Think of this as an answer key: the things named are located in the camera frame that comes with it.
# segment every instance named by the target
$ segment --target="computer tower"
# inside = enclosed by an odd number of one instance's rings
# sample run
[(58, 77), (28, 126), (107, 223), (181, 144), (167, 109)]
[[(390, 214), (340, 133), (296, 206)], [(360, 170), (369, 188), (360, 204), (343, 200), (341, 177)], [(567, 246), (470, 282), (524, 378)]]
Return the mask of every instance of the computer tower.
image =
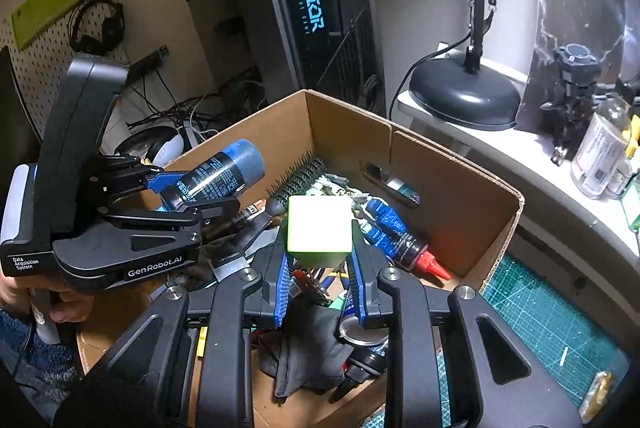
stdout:
[(308, 88), (386, 115), (374, 0), (236, 2), (270, 103)]

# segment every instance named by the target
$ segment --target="cardboard box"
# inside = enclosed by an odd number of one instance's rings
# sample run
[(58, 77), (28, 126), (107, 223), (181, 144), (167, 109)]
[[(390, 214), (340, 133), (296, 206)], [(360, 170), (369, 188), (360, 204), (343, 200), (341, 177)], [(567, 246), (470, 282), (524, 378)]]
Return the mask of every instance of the cardboard box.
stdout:
[[(261, 151), (267, 168), (264, 178), (240, 197), (243, 207), (264, 198), (288, 168), (313, 151), (330, 172), (348, 177), (352, 186), (389, 199), (412, 232), (430, 239), (430, 251), (454, 275), (446, 288), (459, 283), (482, 288), (504, 253), (524, 205), (516, 189), (441, 145), (313, 91), (295, 93), (228, 128), (177, 159), (170, 169), (191, 170), (241, 138)], [(366, 163), (411, 185), (420, 195), (420, 205), (406, 207), (373, 183), (363, 173)], [(131, 204), (154, 209), (159, 198), (145, 192)], [(429, 284), (442, 285), (439, 281)], [(98, 307), (88, 321), (91, 332), (85, 326), (79, 336), (81, 345), (98, 349), (86, 354), (88, 367), (119, 335), (110, 316), (118, 316), (120, 310), (106, 309)], [(118, 324), (124, 330), (122, 321)], [(385, 400), (382, 377), (358, 387), (335, 405), (305, 390), (277, 405), (271, 400), (273, 380), (260, 373), (256, 364), (252, 374), (256, 427), (356, 427)], [(194, 386), (193, 400), (196, 396)]]

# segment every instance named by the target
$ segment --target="desk lamp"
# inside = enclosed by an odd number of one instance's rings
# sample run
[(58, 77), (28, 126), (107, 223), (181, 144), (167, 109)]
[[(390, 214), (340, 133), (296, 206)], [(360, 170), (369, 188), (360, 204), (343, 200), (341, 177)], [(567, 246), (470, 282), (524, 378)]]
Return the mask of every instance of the desk lamp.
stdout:
[(409, 90), (425, 110), (443, 121), (477, 130), (505, 130), (516, 124), (520, 94), (505, 75), (480, 65), (482, 37), (491, 25), (496, 0), (489, 0), (491, 13), (486, 20), (484, 0), (469, 1), (473, 17), (466, 52), (452, 50), (444, 57), (441, 51), (432, 61), (433, 54), (423, 58), (415, 65)]

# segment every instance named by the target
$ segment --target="lamp base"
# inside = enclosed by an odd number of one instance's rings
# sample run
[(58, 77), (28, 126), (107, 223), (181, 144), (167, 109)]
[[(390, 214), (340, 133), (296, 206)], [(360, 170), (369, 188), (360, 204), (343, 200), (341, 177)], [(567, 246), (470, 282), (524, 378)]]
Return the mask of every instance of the lamp base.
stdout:
[(463, 67), (464, 54), (418, 65), (409, 91), (432, 115), (466, 128), (499, 131), (513, 128), (520, 94), (505, 75), (483, 66)]

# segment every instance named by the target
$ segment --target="green cutting mat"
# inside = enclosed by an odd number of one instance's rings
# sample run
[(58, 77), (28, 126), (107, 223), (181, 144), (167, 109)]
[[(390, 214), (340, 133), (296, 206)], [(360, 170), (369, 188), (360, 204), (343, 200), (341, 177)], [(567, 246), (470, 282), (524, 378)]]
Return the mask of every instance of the green cutting mat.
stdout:
[[(505, 254), (482, 292), (558, 381), (569, 399), (580, 406), (597, 372), (610, 370), (620, 382), (628, 370), (626, 355), (609, 336), (548, 283)], [(437, 356), (442, 425), (450, 425), (449, 390), (442, 353)], [(384, 411), (363, 428), (382, 428)]]

